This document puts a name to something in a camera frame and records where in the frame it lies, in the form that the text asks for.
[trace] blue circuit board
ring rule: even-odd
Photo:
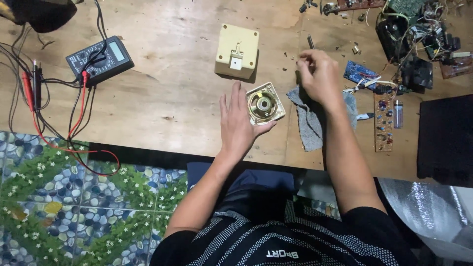
[[[360,75],[360,73],[363,73],[368,76],[376,75],[376,72],[371,71],[367,69],[366,67],[353,62],[352,60],[348,60],[347,67],[345,68],[345,73],[343,74],[343,77],[355,83],[358,83],[363,78],[369,78],[369,77]],[[368,80],[364,80],[361,84],[365,84],[366,82],[368,82]],[[376,83],[368,86],[369,89],[375,89],[375,87],[376,87]]]

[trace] gray cloth rag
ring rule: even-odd
[[[324,108],[319,103],[313,101],[304,89],[299,89],[299,86],[286,95],[297,105],[299,133],[304,149],[306,151],[314,151],[322,148],[324,142],[324,129],[322,125],[324,127],[326,125]],[[347,104],[348,118],[351,121],[351,126],[353,129],[356,129],[356,116],[358,115],[356,99],[350,93],[344,93],[343,99]]]

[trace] beige plastic box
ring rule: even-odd
[[[258,31],[222,24],[215,73],[249,79],[256,66],[259,40]]]

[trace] brown circuit board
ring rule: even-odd
[[[386,0],[338,0],[340,11],[355,10],[355,9],[369,9],[382,8]]]
[[[394,127],[392,94],[385,93],[379,95],[373,93],[373,95],[375,109],[375,152],[391,152],[393,151]]]
[[[451,65],[444,65],[440,61],[440,70],[444,80],[473,73],[473,52],[470,52],[470,56],[454,58]]]

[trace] person's left hand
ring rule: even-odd
[[[255,139],[276,125],[276,121],[264,125],[252,125],[248,113],[246,90],[241,82],[233,84],[230,106],[227,108],[227,95],[220,97],[220,125],[222,150],[235,163],[240,161],[253,145]]]

